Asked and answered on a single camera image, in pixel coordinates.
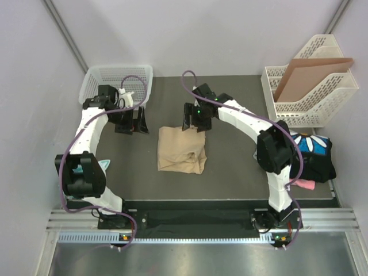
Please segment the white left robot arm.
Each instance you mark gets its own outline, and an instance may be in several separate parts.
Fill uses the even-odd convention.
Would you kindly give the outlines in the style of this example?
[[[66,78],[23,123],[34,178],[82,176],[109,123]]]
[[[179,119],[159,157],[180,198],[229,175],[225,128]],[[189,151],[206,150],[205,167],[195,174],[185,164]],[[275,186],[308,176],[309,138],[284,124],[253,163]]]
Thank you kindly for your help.
[[[130,223],[130,214],[123,210],[123,199],[115,195],[107,185],[106,169],[96,158],[97,147],[104,127],[114,124],[126,134],[147,133],[144,103],[135,92],[124,87],[98,86],[97,95],[86,98],[82,104],[82,118],[75,137],[65,153],[55,158],[61,195],[79,199],[110,215],[118,228]]]

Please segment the beige t shirt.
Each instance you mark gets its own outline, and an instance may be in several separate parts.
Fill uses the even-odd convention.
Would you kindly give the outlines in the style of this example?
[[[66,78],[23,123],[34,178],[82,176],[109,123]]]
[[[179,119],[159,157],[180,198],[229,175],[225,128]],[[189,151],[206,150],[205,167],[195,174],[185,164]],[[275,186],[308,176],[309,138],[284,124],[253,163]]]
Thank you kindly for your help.
[[[205,132],[163,126],[158,134],[158,170],[201,175],[207,160]]]

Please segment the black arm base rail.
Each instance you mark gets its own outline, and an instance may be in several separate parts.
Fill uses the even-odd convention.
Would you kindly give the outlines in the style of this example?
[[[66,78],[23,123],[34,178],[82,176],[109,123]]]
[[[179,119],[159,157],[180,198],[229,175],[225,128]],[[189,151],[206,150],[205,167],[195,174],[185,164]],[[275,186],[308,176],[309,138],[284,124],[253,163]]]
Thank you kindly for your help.
[[[125,201],[123,210],[136,220],[141,231],[174,226],[220,226],[251,231],[296,229],[301,221],[295,204],[278,213],[267,200]]]

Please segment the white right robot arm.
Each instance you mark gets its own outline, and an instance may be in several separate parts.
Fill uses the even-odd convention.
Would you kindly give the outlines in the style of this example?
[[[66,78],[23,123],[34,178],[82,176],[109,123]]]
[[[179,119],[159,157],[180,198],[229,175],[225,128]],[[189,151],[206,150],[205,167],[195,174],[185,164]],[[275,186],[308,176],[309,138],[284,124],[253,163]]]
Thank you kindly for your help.
[[[255,143],[256,160],[267,175],[269,222],[277,228],[284,226],[290,219],[287,209],[293,202],[289,194],[290,172],[296,153],[287,124],[256,115],[226,93],[216,95],[206,83],[191,90],[185,87],[185,90],[195,100],[185,104],[184,131],[190,124],[199,131],[209,131],[212,119],[216,118],[243,132]]]

